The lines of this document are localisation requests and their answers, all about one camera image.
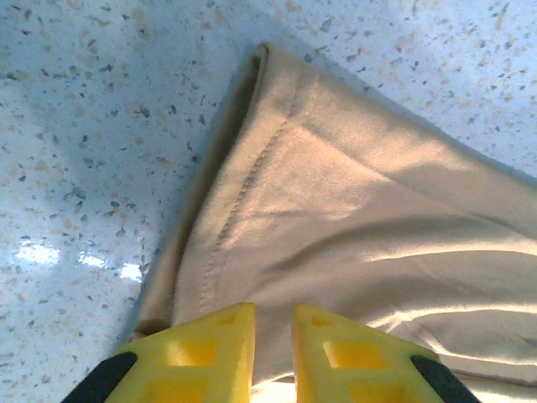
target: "yellow plastic object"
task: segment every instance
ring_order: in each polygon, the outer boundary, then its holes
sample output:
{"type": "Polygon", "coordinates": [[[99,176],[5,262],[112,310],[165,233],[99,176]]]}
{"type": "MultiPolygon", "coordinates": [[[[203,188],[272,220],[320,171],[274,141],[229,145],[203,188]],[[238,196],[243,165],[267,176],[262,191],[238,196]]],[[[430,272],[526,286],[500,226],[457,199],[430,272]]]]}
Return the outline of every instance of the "yellow plastic object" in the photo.
{"type": "Polygon", "coordinates": [[[236,304],[126,345],[117,353],[138,361],[107,403],[249,402],[254,309],[236,304]]]}
{"type": "Polygon", "coordinates": [[[292,332],[298,403],[442,403],[410,361],[426,348],[307,305],[292,332]]]}

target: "fabric fold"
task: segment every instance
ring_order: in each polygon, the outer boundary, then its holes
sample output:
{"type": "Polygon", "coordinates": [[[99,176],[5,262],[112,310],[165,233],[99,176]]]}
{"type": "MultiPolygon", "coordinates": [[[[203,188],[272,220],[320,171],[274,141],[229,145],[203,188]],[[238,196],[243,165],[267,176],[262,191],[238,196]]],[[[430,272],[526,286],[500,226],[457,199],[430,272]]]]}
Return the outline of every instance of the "fabric fold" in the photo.
{"type": "Polygon", "coordinates": [[[527,184],[263,44],[136,332],[255,302],[253,383],[266,393],[292,374],[292,306],[310,303],[432,348],[475,390],[527,395],[537,388],[536,213],[527,184]]]}

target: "beige fabric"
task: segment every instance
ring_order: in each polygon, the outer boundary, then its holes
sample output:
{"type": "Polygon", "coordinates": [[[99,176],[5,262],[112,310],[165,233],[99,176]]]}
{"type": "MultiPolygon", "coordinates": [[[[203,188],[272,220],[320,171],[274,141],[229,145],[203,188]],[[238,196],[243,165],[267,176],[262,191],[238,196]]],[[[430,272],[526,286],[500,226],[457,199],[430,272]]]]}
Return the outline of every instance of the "beige fabric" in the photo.
{"type": "Polygon", "coordinates": [[[141,335],[257,304],[255,390],[292,374],[307,302],[432,348],[474,390],[537,396],[535,189],[272,45],[154,270],[141,335]]]}

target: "stitched seam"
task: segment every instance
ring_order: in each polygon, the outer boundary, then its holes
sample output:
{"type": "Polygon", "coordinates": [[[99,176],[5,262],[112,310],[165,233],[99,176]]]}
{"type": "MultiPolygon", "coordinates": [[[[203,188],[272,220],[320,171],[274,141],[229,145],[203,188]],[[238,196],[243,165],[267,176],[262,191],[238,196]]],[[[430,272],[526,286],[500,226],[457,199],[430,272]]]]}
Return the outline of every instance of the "stitched seam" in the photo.
{"type": "Polygon", "coordinates": [[[220,250],[220,247],[224,243],[225,234],[226,234],[227,230],[231,227],[232,219],[237,215],[237,211],[238,211],[238,208],[240,207],[241,201],[244,198],[244,195],[246,194],[246,191],[250,187],[254,176],[257,174],[259,167],[263,163],[263,161],[264,161],[265,157],[267,156],[267,154],[269,153],[269,151],[272,149],[274,143],[276,142],[276,140],[278,139],[280,134],[282,134],[282,132],[286,131],[288,123],[289,123],[289,119],[291,118],[291,116],[293,116],[295,114],[295,112],[296,112],[295,111],[296,102],[298,100],[300,90],[301,90],[301,88],[303,86],[303,80],[304,80],[304,68],[300,69],[299,84],[296,87],[295,94],[294,94],[294,97],[293,97],[293,101],[291,103],[291,106],[289,107],[289,113],[287,114],[287,117],[282,122],[282,124],[279,127],[279,129],[276,130],[276,132],[273,134],[272,138],[268,141],[267,145],[263,148],[261,153],[259,153],[259,156],[255,160],[252,169],[250,170],[250,172],[248,173],[246,179],[244,180],[244,183],[242,184],[241,190],[238,192],[237,199],[233,203],[232,210],[230,211],[229,215],[227,216],[226,222],[224,223],[224,226],[222,227],[222,230],[218,234],[218,238],[216,239],[215,247],[211,252],[211,258],[209,260],[209,265],[205,269],[205,273],[203,275],[203,283],[201,285],[201,297],[200,297],[200,313],[202,313],[203,308],[205,307],[205,304],[206,304],[206,294],[207,294],[207,289],[209,288],[209,275],[214,270],[214,264],[215,264],[215,260],[216,260],[216,255],[218,254],[218,252],[220,250]]]}
{"type": "MultiPolygon", "coordinates": [[[[297,86],[297,91],[299,91],[301,88],[303,88],[303,83],[301,82],[301,78],[299,79],[299,85],[297,86]]],[[[318,92],[317,92],[317,88],[319,86],[319,80],[318,79],[315,79],[314,83],[312,84],[313,86],[313,91],[312,91],[312,95],[311,95],[311,99],[310,99],[310,104],[315,104],[315,101],[317,99],[317,95],[318,95],[318,92]]],[[[310,112],[309,110],[306,110],[305,113],[304,113],[304,120],[307,120],[307,118],[310,116],[310,112]]],[[[285,128],[284,127],[284,123],[282,123],[282,130],[284,131],[287,131],[289,130],[289,128],[285,128]]],[[[222,298],[222,295],[221,295],[221,288],[222,288],[222,277],[224,276],[225,272],[226,272],[226,269],[227,269],[227,261],[228,261],[228,258],[229,258],[229,251],[226,253],[226,258],[224,259],[224,262],[222,264],[222,267],[221,268],[218,268],[219,269],[219,272],[217,273],[218,277],[217,277],[217,280],[215,281],[215,285],[216,285],[216,290],[215,290],[215,295],[214,295],[214,303],[215,304],[218,304],[218,302],[221,300],[222,298]]]]}

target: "speckled floor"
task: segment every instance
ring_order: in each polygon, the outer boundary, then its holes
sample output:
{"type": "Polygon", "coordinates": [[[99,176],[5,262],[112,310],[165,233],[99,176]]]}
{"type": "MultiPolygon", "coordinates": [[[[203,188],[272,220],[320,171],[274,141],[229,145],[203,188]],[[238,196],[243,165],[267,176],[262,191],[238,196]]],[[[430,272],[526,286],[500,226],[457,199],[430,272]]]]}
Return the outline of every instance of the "speckled floor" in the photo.
{"type": "Polygon", "coordinates": [[[536,176],[536,27],[529,1],[2,2],[0,400],[112,351],[258,42],[536,176]]]}

